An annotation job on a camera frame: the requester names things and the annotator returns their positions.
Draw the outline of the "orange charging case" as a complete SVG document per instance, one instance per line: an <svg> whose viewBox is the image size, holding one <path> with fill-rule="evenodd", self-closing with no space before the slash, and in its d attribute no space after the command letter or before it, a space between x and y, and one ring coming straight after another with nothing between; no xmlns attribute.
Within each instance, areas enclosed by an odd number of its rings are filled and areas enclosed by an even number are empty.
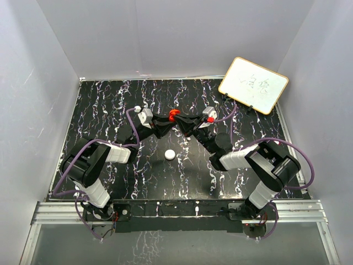
<svg viewBox="0 0 353 265"><path fill-rule="evenodd" d="M169 112L169 121L170 122L175 122L175 116L176 115L178 115L178 114L180 114L180 111L179 110L177 110L177 109L172 109L170 112Z"/></svg>

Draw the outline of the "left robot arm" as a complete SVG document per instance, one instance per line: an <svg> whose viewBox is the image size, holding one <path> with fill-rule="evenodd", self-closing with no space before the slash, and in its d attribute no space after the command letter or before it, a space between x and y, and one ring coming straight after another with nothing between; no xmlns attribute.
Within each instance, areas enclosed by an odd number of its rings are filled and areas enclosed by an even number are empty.
<svg viewBox="0 0 353 265"><path fill-rule="evenodd" d="M88 199L81 206L87 212L100 220L109 220L114 213L113 203L109 193L103 187L99 176L106 163L132 163L138 154L138 141L142 141L151 135L161 138L176 125L174 115L180 111L173 109L168 116L155 113L148 114L146 109L138 113L138 121L132 124L124 124L117 130L117 142L106 144L94 142L87 146L90 139L81 138L71 149L69 155L63 160L62 173L67 169L67 176L73 181L79 190Z"/></svg>

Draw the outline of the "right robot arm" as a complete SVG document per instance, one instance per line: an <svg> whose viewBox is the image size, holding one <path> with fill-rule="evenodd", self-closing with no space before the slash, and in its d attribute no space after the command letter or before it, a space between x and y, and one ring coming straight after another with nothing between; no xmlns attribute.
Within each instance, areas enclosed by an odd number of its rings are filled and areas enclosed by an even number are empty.
<svg viewBox="0 0 353 265"><path fill-rule="evenodd" d="M267 205L281 193L287 184L301 170L301 165L290 153L274 140L260 140L242 150L233 151L231 137L226 132L212 133L205 126L213 123L213 118L173 117L186 137L193 136L210 154L210 162L218 171L237 168L252 169L260 182L245 202L236 208L222 208L228 218L258 219L265 214Z"/></svg>

